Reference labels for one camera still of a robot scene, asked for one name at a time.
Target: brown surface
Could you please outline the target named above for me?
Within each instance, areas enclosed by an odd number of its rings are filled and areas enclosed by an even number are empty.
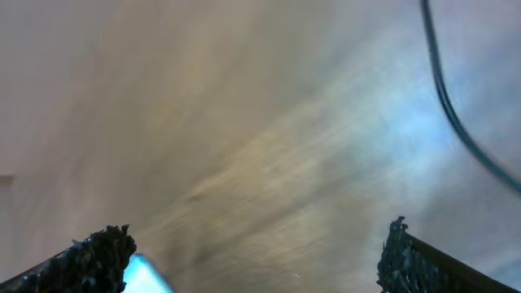
[[[521,174],[521,2],[433,10],[456,108]],[[377,292],[399,215],[485,273],[521,257],[415,1],[6,0],[0,41],[5,278],[124,223],[178,292]]]

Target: cyan object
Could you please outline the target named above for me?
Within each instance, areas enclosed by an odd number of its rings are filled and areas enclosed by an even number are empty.
[[[147,258],[140,255],[130,257],[123,281],[127,283],[124,293],[174,293]]]

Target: black cable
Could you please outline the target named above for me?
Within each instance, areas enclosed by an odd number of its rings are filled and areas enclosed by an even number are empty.
[[[427,46],[429,49],[429,56],[431,60],[432,77],[436,85],[436,92],[440,98],[441,106],[449,119],[454,131],[463,142],[465,147],[469,149],[472,155],[499,180],[503,181],[510,188],[521,194],[521,183],[515,180],[505,169],[500,167],[492,158],[487,155],[472,139],[469,133],[465,130],[462,122],[459,120],[453,105],[450,102],[449,94],[445,87],[443,78],[443,71],[441,69],[440,51],[438,49],[438,41],[436,40],[436,33],[434,24],[432,23],[431,8],[429,7],[429,0],[420,0],[422,7],[423,24],[425,28],[425,35],[427,37]]]

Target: wire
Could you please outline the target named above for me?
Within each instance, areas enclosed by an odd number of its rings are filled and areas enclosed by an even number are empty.
[[[425,35],[427,37],[427,46],[431,60],[432,77],[436,85],[436,92],[440,98],[441,106],[451,126],[458,135],[459,139],[472,155],[488,170],[494,174],[499,180],[503,181],[511,189],[521,194],[521,183],[515,180],[505,169],[499,166],[487,153],[483,151],[470,136],[470,134],[463,127],[459,120],[453,105],[450,102],[449,94],[445,86],[443,71],[440,61],[440,50],[438,49],[438,41],[436,40],[436,32],[434,24],[432,23],[432,13],[429,7],[429,0],[420,0],[423,16],[423,25],[425,28]]]

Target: wood grain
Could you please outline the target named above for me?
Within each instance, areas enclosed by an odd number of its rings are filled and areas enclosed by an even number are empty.
[[[455,107],[521,174],[521,3],[432,5]],[[521,198],[449,127],[415,1],[6,0],[0,41],[16,268],[130,223],[178,292],[377,292],[399,215],[519,262]]]

